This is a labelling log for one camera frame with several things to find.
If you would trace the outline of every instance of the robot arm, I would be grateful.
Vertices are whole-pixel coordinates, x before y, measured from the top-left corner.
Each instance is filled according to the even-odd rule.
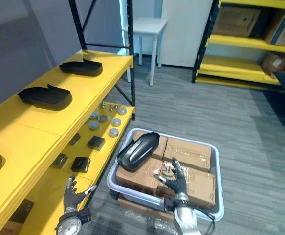
[[[156,179],[165,183],[175,192],[175,198],[166,198],[164,201],[165,210],[173,211],[174,225],[180,235],[201,235],[197,227],[197,216],[194,205],[189,202],[187,195],[187,184],[184,172],[176,158],[172,159],[174,175],[176,180],[168,180],[158,173],[154,175]]]
[[[83,192],[76,193],[77,188],[75,175],[69,177],[64,192],[64,215],[59,219],[59,223],[55,228],[57,235],[77,235],[82,224],[91,220],[89,208],[83,208],[77,211],[77,206],[82,200],[93,192],[97,186],[93,185]]]

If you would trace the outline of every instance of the white stool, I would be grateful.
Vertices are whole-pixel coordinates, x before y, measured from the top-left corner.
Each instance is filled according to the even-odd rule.
[[[161,18],[137,18],[133,20],[133,34],[139,36],[139,65],[142,65],[142,36],[153,36],[153,48],[151,56],[151,72],[150,72],[150,86],[153,86],[154,80],[154,69],[155,69],[155,57],[156,57],[156,47],[158,36],[161,35],[160,44],[157,51],[157,63],[158,67],[162,66],[161,54],[162,54],[162,43],[163,43],[163,33],[167,19]],[[125,33],[128,33],[128,28],[125,27]],[[128,45],[128,36],[125,36],[126,45]],[[130,69],[127,69],[127,81],[131,81]]]

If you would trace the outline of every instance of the white plastic tray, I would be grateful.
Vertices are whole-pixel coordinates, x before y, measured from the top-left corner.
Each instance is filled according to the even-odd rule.
[[[135,132],[138,130],[145,131],[145,132],[151,132],[150,130],[144,130],[144,129],[140,129],[140,128],[131,129],[129,131],[129,133],[127,134],[126,139],[125,139],[120,150],[125,148],[130,143]],[[162,133],[159,133],[159,134],[163,135],[163,136],[167,136],[167,137],[173,137],[176,139],[184,140],[184,141],[200,143],[200,144],[207,145],[207,146],[211,147],[211,149],[212,149],[212,151],[211,151],[211,167],[210,167],[209,172],[214,174],[215,178],[216,178],[216,188],[215,188],[216,199],[215,199],[215,205],[211,208],[206,209],[206,211],[215,217],[215,221],[221,220],[224,216],[224,201],[223,201],[223,192],[222,192],[222,184],[221,184],[218,150],[214,146],[212,146],[208,143],[203,143],[203,142],[199,142],[199,141],[192,141],[192,140],[188,140],[185,138],[166,135],[166,134],[162,134]],[[164,211],[164,200],[163,199],[118,185],[117,181],[116,181],[116,172],[118,170],[118,166],[119,165],[118,165],[117,159],[115,159],[114,165],[112,166],[112,168],[109,172],[108,178],[107,178],[107,184],[108,184],[110,189],[123,194],[123,196],[129,201],[137,202],[137,203],[145,205],[147,207],[154,208],[154,209],[157,209],[160,211]],[[196,210],[196,215],[198,218],[210,220],[206,215],[204,215],[200,211]]]

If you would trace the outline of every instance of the yellow shelf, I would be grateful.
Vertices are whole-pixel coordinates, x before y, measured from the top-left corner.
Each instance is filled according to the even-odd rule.
[[[285,0],[220,0],[219,6],[223,3],[264,6],[285,9]]]
[[[268,44],[265,40],[262,39],[212,34],[207,40],[207,45],[209,43],[230,45],[237,47],[256,48],[261,50],[269,50],[269,51],[277,51],[285,53],[285,46]]]
[[[63,194],[66,182],[69,176],[76,175],[77,189],[83,191],[89,186],[96,184],[100,175],[107,164],[113,149],[118,143],[128,121],[130,120],[133,107],[119,105],[127,109],[125,115],[119,115],[117,110],[109,111],[108,104],[105,109],[97,108],[100,114],[108,116],[107,122],[100,124],[100,129],[91,131],[88,125],[92,122],[85,123],[78,133],[80,139],[74,145],[67,145],[62,153],[68,156],[61,169],[49,168],[38,183],[33,187],[26,199],[35,203],[25,224],[23,225],[20,235],[53,235],[60,216],[63,214]],[[113,128],[110,124],[113,118],[119,118],[121,125],[117,127],[119,135],[115,138],[109,136],[109,129]],[[103,137],[105,144],[100,151],[92,150],[87,146],[89,140],[94,136]],[[75,157],[89,157],[90,166],[87,173],[77,173],[70,170]],[[87,199],[79,204],[79,209],[83,208]]]
[[[132,56],[94,51],[80,51],[67,61],[82,61],[83,58],[102,63],[102,73],[97,77],[80,76],[64,73],[57,66],[27,86],[50,84],[70,90],[73,100],[65,109],[36,108],[14,95],[0,105],[0,118],[57,135],[71,133],[73,136],[133,63]]]
[[[0,185],[4,185],[0,187],[0,230],[127,67],[133,66],[132,56],[96,51],[80,51],[68,61],[82,58],[101,62],[101,75],[67,74],[55,67],[28,85],[49,83],[70,90],[73,100],[65,109],[36,108],[17,95],[0,105],[0,154],[6,159],[0,170]]]
[[[0,230],[29,193],[30,182],[36,182],[56,157],[53,145],[60,137],[0,120],[0,155],[5,158],[0,170]]]
[[[49,168],[33,187],[26,199],[34,202],[19,235],[55,235],[54,228],[63,215],[63,195],[71,174]],[[82,192],[93,184],[91,180],[76,177],[77,192]]]
[[[256,62],[230,57],[205,55],[198,74],[280,85],[277,78],[265,74]]]
[[[108,121],[104,123],[100,123],[100,129],[96,131],[91,131],[88,125],[92,122],[90,120],[88,123],[84,124],[78,133],[80,134],[80,139],[74,145],[67,145],[62,153],[68,156],[68,160],[64,164],[61,170],[66,171],[68,173],[73,173],[71,171],[71,166],[75,160],[75,157],[89,157],[90,158],[90,166],[87,173],[75,173],[77,176],[92,180],[96,183],[108,162],[113,149],[115,148],[116,144],[118,143],[124,129],[127,126],[128,121],[130,120],[132,113],[134,112],[133,107],[119,105],[120,107],[124,107],[127,109],[127,113],[124,115],[120,115],[117,113],[117,110],[112,112],[109,111],[109,105],[106,104],[105,109],[98,108],[100,114],[105,114],[108,116]],[[121,125],[116,127],[119,131],[117,137],[110,137],[109,136],[109,129],[115,128],[111,125],[111,120],[113,118],[118,118],[121,120]],[[93,136],[99,136],[105,139],[105,144],[103,145],[100,151],[90,149],[87,144],[89,140]]]
[[[265,91],[281,91],[282,90],[281,86],[266,87],[264,86],[264,84],[255,84],[255,83],[250,83],[247,81],[240,81],[240,80],[233,80],[233,79],[212,78],[212,77],[206,77],[204,75],[199,75],[196,78],[196,82],[216,84],[216,85],[222,85],[222,86],[230,86],[230,87],[255,89],[255,90],[265,90]]]

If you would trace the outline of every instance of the metal shelving unit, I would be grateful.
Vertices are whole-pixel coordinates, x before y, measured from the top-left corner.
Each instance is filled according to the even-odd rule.
[[[128,46],[124,45],[106,45],[106,44],[96,44],[96,43],[89,43],[86,42],[84,32],[86,29],[86,26],[89,22],[90,15],[94,9],[94,6],[96,4],[96,0],[93,0],[91,3],[91,6],[88,10],[84,25],[82,26],[80,16],[78,13],[76,0],[68,0],[69,6],[73,15],[78,39],[80,42],[80,46],[82,50],[87,50],[87,45],[89,46],[98,46],[98,47],[112,47],[112,48],[124,48],[129,50],[129,55],[133,56],[133,23],[132,23],[132,0],[127,0],[127,22],[128,22]],[[130,74],[131,74],[131,99],[129,99],[125,93],[121,90],[121,88],[115,84],[115,88],[120,92],[120,94],[126,99],[126,101],[131,105],[135,106],[135,87],[134,87],[134,66],[130,68]],[[132,114],[132,119],[135,120],[136,114]]]
[[[83,28],[85,29],[87,23],[81,26],[79,16],[77,17],[75,0],[69,0],[69,3],[83,50],[68,58],[67,61],[93,59],[102,63],[104,69],[99,76],[89,78],[63,73],[56,66],[27,86],[27,88],[44,87],[50,83],[70,90],[73,100],[63,110],[52,111],[36,108],[21,102],[17,94],[0,105],[0,155],[5,158],[5,164],[0,170],[0,230],[23,199],[27,198],[35,205],[20,234],[54,234],[54,226],[59,216],[63,214],[63,187],[72,173],[70,164],[76,155],[70,155],[70,159],[62,169],[50,168],[52,162],[62,151],[68,151],[67,154],[82,153],[82,156],[90,157],[91,162],[89,173],[77,176],[77,187],[83,189],[96,184],[128,122],[131,118],[135,119],[132,0],[127,1],[129,45],[126,47],[102,45],[128,49],[131,55],[124,56],[86,50],[87,45],[83,43],[85,39],[80,32]],[[87,18],[94,4],[92,3]],[[131,99],[125,96],[116,85],[128,67],[131,68],[132,74]],[[122,124],[118,127],[119,135],[111,138],[108,135],[110,123],[102,124],[100,130],[95,132],[91,132],[88,125],[84,123],[93,111],[99,109],[98,106],[114,86],[130,103],[130,106],[119,105],[127,109],[127,113],[122,116],[117,113],[117,110],[113,112],[100,110],[101,113],[108,114],[109,120],[113,117],[121,119]],[[80,144],[76,144],[75,149],[66,148],[77,132],[82,133]],[[101,152],[81,146],[81,144],[85,145],[94,134],[106,139]],[[86,201],[87,199],[80,204],[80,207],[83,207]]]
[[[265,74],[261,67],[254,61],[221,56],[204,56],[209,44],[247,47],[285,53],[285,46],[271,45],[268,44],[265,40],[212,34],[212,29],[217,17],[218,10],[223,3],[285,9],[285,0],[214,0],[207,24],[205,26],[205,31],[198,50],[197,58],[193,67],[192,83],[196,81],[196,78],[199,74],[203,74],[212,76],[212,79],[214,81],[213,83],[218,83],[217,77],[225,77],[242,81],[252,81],[258,84],[270,84],[279,86],[280,83],[275,78],[275,76],[269,76]],[[244,67],[252,67],[253,70],[247,69],[242,72],[242,68]]]

